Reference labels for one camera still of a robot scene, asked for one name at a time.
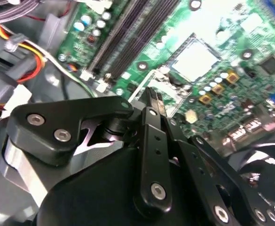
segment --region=black ram slot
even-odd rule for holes
[[[89,66],[89,70],[93,71],[95,68],[100,69],[106,63],[110,55],[115,51],[118,44],[130,32],[130,27],[140,17],[141,12],[144,10],[145,5],[149,0],[134,0],[127,6],[124,14],[119,19],[116,26],[113,28],[109,37],[101,46],[100,51],[94,57]]]
[[[107,72],[111,73],[112,78],[117,79],[121,76],[145,45],[148,44],[167,16],[173,12],[178,2],[179,0],[164,0],[155,5],[138,32],[119,54],[121,57],[111,64]]]

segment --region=green circuit board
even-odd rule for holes
[[[216,37],[220,31],[224,35],[222,40]],[[161,42],[163,36],[167,37],[167,41],[163,49],[158,49],[157,43]],[[172,61],[170,62],[178,48],[189,39],[199,40],[215,56],[213,64],[210,65],[211,59],[208,59],[207,65],[205,55],[197,56],[194,52],[193,57],[196,60],[193,63],[198,64],[197,67],[211,66],[207,73],[195,81],[183,79],[184,76],[173,69]],[[250,59],[243,59],[245,50],[251,50]],[[146,62],[146,70],[139,68],[140,62]],[[204,0],[201,9],[196,12],[189,9],[188,1],[181,1],[159,32],[117,81],[113,90],[129,98],[132,95],[132,91],[127,89],[130,83],[138,86],[151,70],[168,65],[171,76],[191,86],[190,95],[177,101],[164,92],[164,86],[160,90],[157,88],[163,94],[169,116],[174,116],[175,113],[185,115],[189,109],[196,112],[196,122],[182,124],[186,135],[203,134],[217,129],[229,130],[248,117],[247,111],[250,109],[245,109],[243,104],[257,105],[275,93],[275,68],[266,69],[266,65],[272,62],[275,62],[275,20],[262,1]],[[237,80],[232,82],[224,79],[219,83],[221,88],[218,85],[221,92],[216,94],[208,91],[205,96],[210,100],[207,102],[204,98],[205,103],[199,101],[203,97],[199,92],[209,87],[210,82],[214,82],[221,73],[228,73],[229,70],[229,74],[234,73],[236,76],[233,78]],[[151,81],[149,79],[144,87],[149,84],[151,86]],[[223,106],[223,110],[217,107],[219,105]]]
[[[124,10],[128,0],[115,0],[109,9],[111,18],[103,20],[102,15],[96,13],[89,6],[84,3],[77,5],[74,17],[66,28],[68,34],[58,50],[58,56],[65,56],[63,62],[75,64],[78,68],[86,67],[93,59],[99,47],[106,40],[109,32],[118,20],[122,11]],[[89,16],[91,18],[90,24],[84,24],[82,16]],[[98,28],[96,22],[102,20],[106,23],[104,28]],[[78,30],[74,27],[75,23],[84,25],[84,29]],[[101,34],[98,37],[93,35],[94,30],[99,30]]]
[[[73,24],[82,15],[93,21],[101,15],[80,4],[58,55],[65,55],[67,63],[88,66],[128,1],[114,1],[113,17],[93,45],[86,37],[95,24],[82,32]],[[189,0],[180,0],[112,91],[137,100],[146,86],[153,87],[186,136],[230,131],[249,117],[253,106],[275,93],[275,18],[266,1],[202,0],[201,8],[193,11]],[[169,80],[157,80],[164,76]],[[196,114],[193,122],[185,118],[189,110]]]

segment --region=red wire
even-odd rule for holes
[[[25,82],[25,81],[28,81],[30,79],[33,79],[40,72],[40,70],[42,68],[41,59],[37,55],[34,55],[34,56],[35,56],[35,59],[36,59],[36,68],[35,68],[35,70],[32,73],[26,74],[24,77],[17,80],[18,83]]]
[[[70,9],[71,9],[71,2],[69,1],[69,2],[67,2],[67,4],[66,4],[66,9],[65,9],[65,11],[59,16],[59,18],[61,18],[61,17],[65,16],[65,15],[67,15],[67,14],[69,13]],[[45,21],[45,20],[46,20],[46,19],[44,19],[44,18],[40,18],[40,17],[37,17],[37,16],[30,16],[30,15],[25,15],[25,16],[28,17],[28,18],[31,18],[31,19],[33,19],[33,20],[38,20],[38,21]]]

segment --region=screw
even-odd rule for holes
[[[260,212],[258,209],[254,209],[254,212],[255,212],[256,216],[257,216],[261,221],[263,221],[263,222],[266,221],[266,217],[265,217],[265,215],[264,215],[262,212]]]
[[[245,58],[250,58],[251,56],[252,56],[252,53],[249,53],[249,52],[243,54],[243,57]]]
[[[158,183],[154,183],[151,186],[151,192],[155,198],[163,200],[166,197],[165,189]]]
[[[199,137],[196,137],[196,141],[197,141],[198,143],[200,143],[200,144],[203,144],[202,139],[200,139]]]
[[[153,111],[153,110],[150,110],[150,113],[151,113],[152,115],[157,115],[157,113],[156,113],[155,111]]]
[[[201,6],[201,2],[198,0],[194,0],[191,3],[191,7],[193,7],[193,8],[199,8],[200,6]]]
[[[267,210],[267,214],[271,220],[275,221],[275,214],[271,210]]]
[[[61,142],[67,142],[71,139],[71,134],[64,129],[57,129],[54,132],[54,137]]]
[[[116,94],[119,95],[119,96],[123,95],[123,93],[124,93],[124,91],[122,89],[117,89],[116,90]]]
[[[215,206],[214,207],[214,212],[216,213],[216,215],[218,216],[218,218],[224,222],[224,223],[228,223],[229,222],[229,217],[227,212],[221,207],[221,206]]]
[[[140,69],[146,69],[146,65],[145,64],[140,64],[140,65],[138,65],[138,67],[140,68]]]
[[[170,122],[173,126],[177,125],[176,121],[174,119],[170,119]]]
[[[45,123],[44,118],[39,114],[30,114],[26,119],[33,126],[41,126]]]
[[[64,55],[64,54],[59,54],[58,60],[60,60],[61,62],[65,62],[65,61],[66,61],[66,55]]]

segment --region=motherboard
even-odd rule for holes
[[[152,87],[186,136],[238,140],[256,128],[258,106],[272,111],[275,0],[91,0],[57,58],[129,102]]]

